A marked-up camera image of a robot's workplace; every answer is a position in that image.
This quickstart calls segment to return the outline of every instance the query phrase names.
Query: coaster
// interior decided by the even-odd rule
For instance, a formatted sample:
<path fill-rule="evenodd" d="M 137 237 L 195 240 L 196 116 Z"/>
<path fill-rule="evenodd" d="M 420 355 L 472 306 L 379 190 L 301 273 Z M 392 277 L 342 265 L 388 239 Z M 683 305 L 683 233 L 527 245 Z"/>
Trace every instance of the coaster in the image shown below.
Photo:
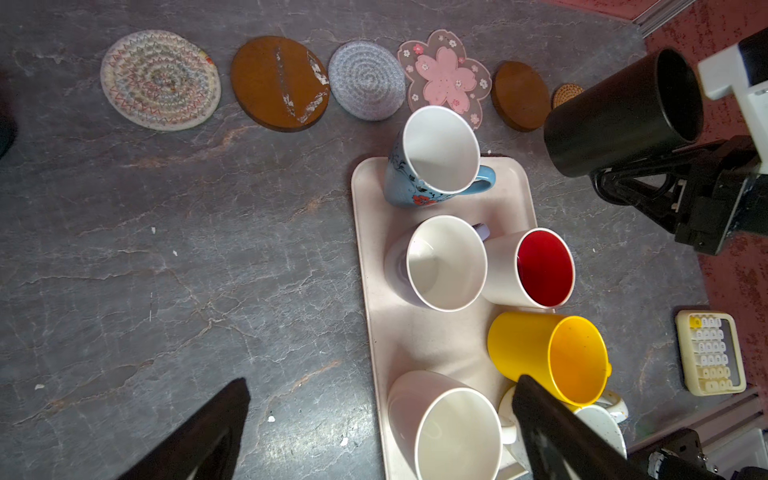
<path fill-rule="evenodd" d="M 355 117 L 384 120 L 406 99 L 406 78 L 389 51 L 370 41 L 339 47 L 328 63 L 333 96 Z"/>
<path fill-rule="evenodd" d="M 576 84 L 564 84 L 560 88 L 558 88 L 556 91 L 554 91 L 554 95 L 552 95 L 552 108 L 557 108 L 560 105 L 564 104 L 566 101 L 571 100 L 572 98 L 576 97 L 577 95 L 584 92 L 584 89 L 582 87 L 579 87 Z"/>
<path fill-rule="evenodd" d="M 519 61 L 498 68 L 491 99 L 504 122 L 517 131 L 536 130 L 551 111 L 547 85 L 536 70 Z"/>
<path fill-rule="evenodd" d="M 101 88 L 128 120 L 160 131 L 203 123 L 221 98 L 214 61 L 162 30 L 137 31 L 115 42 L 101 62 Z"/>
<path fill-rule="evenodd" d="M 272 130 L 306 130 L 328 106 L 325 67 L 314 53 L 289 38 L 249 41 L 232 60 L 230 76 L 245 113 Z"/>
<path fill-rule="evenodd" d="M 409 40 L 400 45 L 397 59 L 411 81 L 408 105 L 445 105 L 473 129 L 482 123 L 480 100 L 491 92 L 491 74 L 482 63 L 467 58 L 462 41 L 447 30 L 435 30 L 426 43 Z"/>

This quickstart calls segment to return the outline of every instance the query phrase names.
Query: gray marble countertop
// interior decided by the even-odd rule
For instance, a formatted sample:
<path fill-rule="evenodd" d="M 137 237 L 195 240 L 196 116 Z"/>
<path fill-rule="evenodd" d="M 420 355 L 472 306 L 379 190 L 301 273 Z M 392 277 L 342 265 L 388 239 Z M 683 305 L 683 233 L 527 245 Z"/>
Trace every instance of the gray marble countertop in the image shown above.
<path fill-rule="evenodd" d="M 0 88 L 19 125 L 0 161 L 8 478 L 114 478 L 239 376 L 252 400 L 237 478 L 383 477 L 349 179 L 387 154 L 407 105 L 369 123 L 331 99 L 309 130 L 269 131 L 228 78 L 248 39 L 285 35 L 327 62 L 347 41 L 395 51 L 449 28 L 490 71 L 523 61 L 550 88 L 589 87 L 644 54 L 632 25 L 529 0 L 3 9 Z M 216 62 L 221 103 L 201 126 L 147 130 L 102 93 L 104 53 L 148 28 Z M 587 178 L 562 177 L 541 131 L 512 131 L 484 106 L 482 150 L 522 164 L 539 224 L 571 246 L 578 280 L 562 311 L 603 332 L 609 386 L 631 410 L 627 441 L 717 402 L 685 390 L 677 360 L 672 309 L 706 302 L 693 251 L 600 200 Z"/>

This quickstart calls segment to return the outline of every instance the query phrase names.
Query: pink flower coaster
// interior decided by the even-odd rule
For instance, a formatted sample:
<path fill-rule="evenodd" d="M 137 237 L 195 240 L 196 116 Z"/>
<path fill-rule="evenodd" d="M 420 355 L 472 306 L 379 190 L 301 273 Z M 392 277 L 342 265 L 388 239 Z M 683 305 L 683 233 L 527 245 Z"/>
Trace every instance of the pink flower coaster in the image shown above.
<path fill-rule="evenodd" d="M 462 41 L 447 30 L 435 30 L 426 43 L 408 40 L 397 59 L 411 81 L 408 105 L 444 105 L 477 130 L 482 122 L 480 100 L 491 93 L 491 74 L 482 63 L 467 58 Z"/>

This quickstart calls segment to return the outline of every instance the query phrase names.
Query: white tray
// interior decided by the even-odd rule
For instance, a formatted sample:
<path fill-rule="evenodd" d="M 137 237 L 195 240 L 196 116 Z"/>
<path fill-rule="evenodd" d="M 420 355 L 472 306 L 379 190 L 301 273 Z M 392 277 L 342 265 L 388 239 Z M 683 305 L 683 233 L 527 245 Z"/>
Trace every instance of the white tray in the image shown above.
<path fill-rule="evenodd" d="M 494 367 L 485 345 L 491 321 L 514 308 L 494 305 L 480 296 L 455 313 L 422 309 L 401 300 L 384 278 L 384 255 L 389 246 L 426 218 L 451 214 L 470 224 L 482 222 L 490 228 L 491 238 L 537 226 L 528 177 L 520 164 L 508 157 L 483 157 L 482 164 L 496 172 L 496 185 L 491 190 L 414 209 L 393 207 L 384 199 L 386 157 L 363 161 L 352 175 L 384 467 L 392 480 L 415 478 L 392 436 L 386 411 L 387 392 L 399 376 L 417 369 L 442 373 L 477 389 L 495 406 L 512 384 Z M 507 449 L 502 451 L 498 480 L 526 472 Z"/>

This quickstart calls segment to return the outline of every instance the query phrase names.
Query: blue floral mug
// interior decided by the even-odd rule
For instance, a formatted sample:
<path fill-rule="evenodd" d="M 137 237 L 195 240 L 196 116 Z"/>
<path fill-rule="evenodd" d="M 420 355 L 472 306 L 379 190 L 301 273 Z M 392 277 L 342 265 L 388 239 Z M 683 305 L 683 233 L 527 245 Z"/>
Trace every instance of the blue floral mug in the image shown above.
<path fill-rule="evenodd" d="M 400 131 L 384 175 L 384 197 L 396 207 L 424 207 L 493 187 L 496 173 L 480 165 L 472 127 L 456 112 L 429 105 Z"/>

